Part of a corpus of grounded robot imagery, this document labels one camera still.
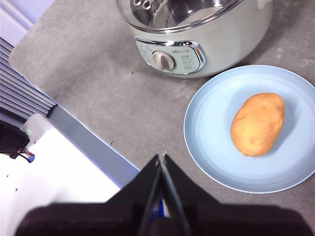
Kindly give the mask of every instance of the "light blue plate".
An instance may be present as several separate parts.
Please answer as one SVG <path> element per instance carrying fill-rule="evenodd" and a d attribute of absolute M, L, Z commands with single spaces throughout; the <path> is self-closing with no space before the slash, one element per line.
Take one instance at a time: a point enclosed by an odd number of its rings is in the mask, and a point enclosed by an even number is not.
<path fill-rule="evenodd" d="M 231 140 L 231 123 L 245 100 L 262 92 L 284 99 L 283 129 L 269 153 L 244 157 Z M 208 81 L 192 98 L 184 136 L 195 163 L 226 187 L 248 193 L 291 188 L 315 172 L 315 88 L 279 67 L 230 69 Z"/>

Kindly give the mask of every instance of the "black cable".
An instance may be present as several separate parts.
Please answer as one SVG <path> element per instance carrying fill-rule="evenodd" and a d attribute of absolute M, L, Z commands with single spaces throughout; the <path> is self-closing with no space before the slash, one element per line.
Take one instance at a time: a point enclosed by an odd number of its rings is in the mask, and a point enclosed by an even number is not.
<path fill-rule="evenodd" d="M 23 156 L 22 154 L 19 154 L 19 156 L 23 157 L 24 159 L 26 159 L 29 163 L 32 163 L 26 156 Z"/>
<path fill-rule="evenodd" d="M 5 153 L 5 154 L 15 154 L 16 152 L 8 152 L 8 151 L 0 151 L 1 154 Z M 24 159 L 26 159 L 29 163 L 32 163 L 26 156 L 23 156 L 22 154 L 18 153 L 19 156 L 23 157 Z"/>

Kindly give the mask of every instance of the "metal vent grille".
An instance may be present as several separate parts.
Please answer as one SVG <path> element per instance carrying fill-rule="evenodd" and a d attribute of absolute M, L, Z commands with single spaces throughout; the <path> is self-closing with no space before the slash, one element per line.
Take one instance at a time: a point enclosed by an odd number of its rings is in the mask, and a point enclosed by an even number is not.
<path fill-rule="evenodd" d="M 9 55 L 13 46 L 2 38 L 0 44 L 0 107 L 24 119 L 35 113 L 47 116 L 56 103 L 10 66 Z"/>

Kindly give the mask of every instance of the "gray countertop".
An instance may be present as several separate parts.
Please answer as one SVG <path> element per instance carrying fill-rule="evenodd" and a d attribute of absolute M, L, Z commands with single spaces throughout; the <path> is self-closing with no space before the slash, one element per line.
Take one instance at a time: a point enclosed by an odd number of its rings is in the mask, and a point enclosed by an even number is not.
<path fill-rule="evenodd" d="M 256 195 L 223 187 L 195 165 L 183 120 L 192 96 L 209 78 L 172 78 L 149 67 L 115 2 L 56 0 L 13 50 L 11 64 L 137 167 L 168 151 L 220 202 L 295 209 L 314 230 L 315 176 L 283 192 Z M 239 63 L 246 64 L 283 67 L 314 85 L 315 1 L 275 1 L 266 35 Z"/>

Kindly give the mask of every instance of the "red wire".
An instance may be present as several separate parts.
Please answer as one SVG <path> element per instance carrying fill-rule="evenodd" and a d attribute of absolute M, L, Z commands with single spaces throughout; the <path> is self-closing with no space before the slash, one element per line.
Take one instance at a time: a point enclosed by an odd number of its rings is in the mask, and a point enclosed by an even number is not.
<path fill-rule="evenodd" d="M 35 156 L 33 153 L 25 151 L 25 150 L 20 151 L 20 153 L 25 153 L 26 155 L 29 155 L 29 156 Z"/>

